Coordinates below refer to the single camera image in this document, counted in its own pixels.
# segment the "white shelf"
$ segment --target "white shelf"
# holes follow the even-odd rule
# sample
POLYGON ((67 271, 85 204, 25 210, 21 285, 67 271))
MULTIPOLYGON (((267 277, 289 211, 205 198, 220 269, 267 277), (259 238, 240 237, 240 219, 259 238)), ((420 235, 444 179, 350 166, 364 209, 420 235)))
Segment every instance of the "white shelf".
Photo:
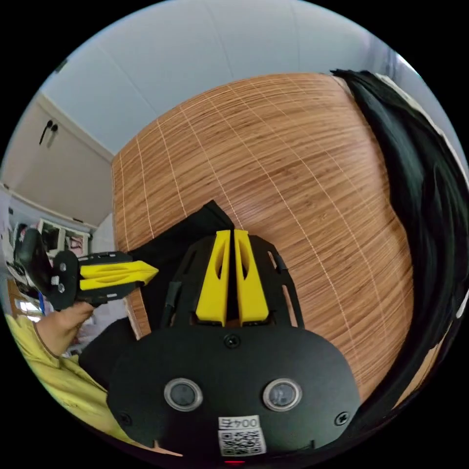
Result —
POLYGON ((58 252, 65 250, 65 237, 67 233, 70 233, 73 236, 76 236, 82 239, 82 251, 83 251, 82 256, 88 255, 88 245, 89 245, 89 237, 90 237, 89 233, 85 233, 83 231, 78 231, 78 230, 73 230, 65 226, 59 225, 58 223, 45 220, 43 218, 39 220, 39 224, 38 224, 39 233, 43 232, 44 226, 50 226, 59 230, 59 235, 57 238, 57 249, 52 249, 51 251, 47 253, 50 259, 53 259, 57 255, 58 252))

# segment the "yellow shirt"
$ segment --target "yellow shirt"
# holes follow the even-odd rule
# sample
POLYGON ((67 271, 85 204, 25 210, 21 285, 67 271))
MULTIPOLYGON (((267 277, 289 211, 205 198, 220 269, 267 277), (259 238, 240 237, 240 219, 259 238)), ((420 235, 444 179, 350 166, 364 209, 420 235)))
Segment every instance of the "yellow shirt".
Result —
POLYGON ((52 355, 36 333, 34 322, 26 316, 5 317, 29 366, 57 402, 97 430, 139 446, 119 427, 106 404, 106 390, 78 365, 78 355, 52 355))

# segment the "wood grain surface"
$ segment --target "wood grain surface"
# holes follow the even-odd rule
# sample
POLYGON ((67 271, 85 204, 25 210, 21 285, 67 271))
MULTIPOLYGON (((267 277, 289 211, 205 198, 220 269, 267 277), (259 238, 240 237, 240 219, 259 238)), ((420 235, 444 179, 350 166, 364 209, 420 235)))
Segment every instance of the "wood grain surface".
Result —
MULTIPOLYGON (((136 135, 112 174, 117 249, 214 199, 275 244, 306 328, 343 353, 362 401, 383 379, 410 326, 412 264, 381 150, 331 76, 262 76, 196 96, 136 135)), ((137 336, 149 333, 139 291, 128 307, 137 336)))

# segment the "screw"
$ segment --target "screw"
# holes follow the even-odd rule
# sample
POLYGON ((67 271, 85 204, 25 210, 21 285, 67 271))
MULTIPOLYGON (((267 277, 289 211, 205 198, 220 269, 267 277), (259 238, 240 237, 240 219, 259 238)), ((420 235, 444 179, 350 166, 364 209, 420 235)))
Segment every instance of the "screw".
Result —
POLYGON ((228 348, 236 348, 241 344, 241 339, 236 334, 230 334, 225 337, 224 342, 228 348))
POLYGON ((350 414, 348 412, 341 412, 334 420, 334 424, 337 426, 344 425, 348 422, 349 418, 350 414))
POLYGON ((130 418, 130 415, 127 415, 124 412, 121 412, 118 415, 118 419, 122 425, 126 425, 126 426, 132 425, 132 419, 130 418))

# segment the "black handle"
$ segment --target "black handle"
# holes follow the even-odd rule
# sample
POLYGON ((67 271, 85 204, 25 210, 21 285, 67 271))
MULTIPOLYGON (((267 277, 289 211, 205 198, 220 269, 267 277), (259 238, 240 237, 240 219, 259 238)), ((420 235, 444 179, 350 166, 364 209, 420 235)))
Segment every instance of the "black handle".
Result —
POLYGON ((52 128, 53 124, 54 124, 54 123, 53 123, 51 120, 48 120, 48 121, 47 121, 47 124, 46 124, 46 126, 44 127, 43 133, 42 133, 42 135, 41 135, 41 139, 39 140, 39 145, 43 142, 43 139, 44 139, 44 136, 45 136, 45 133, 46 133, 47 129, 48 129, 48 128, 52 128))
POLYGON ((41 233, 35 228, 29 228, 24 234, 17 259, 34 286, 48 297, 51 292, 52 266, 45 252, 41 233))

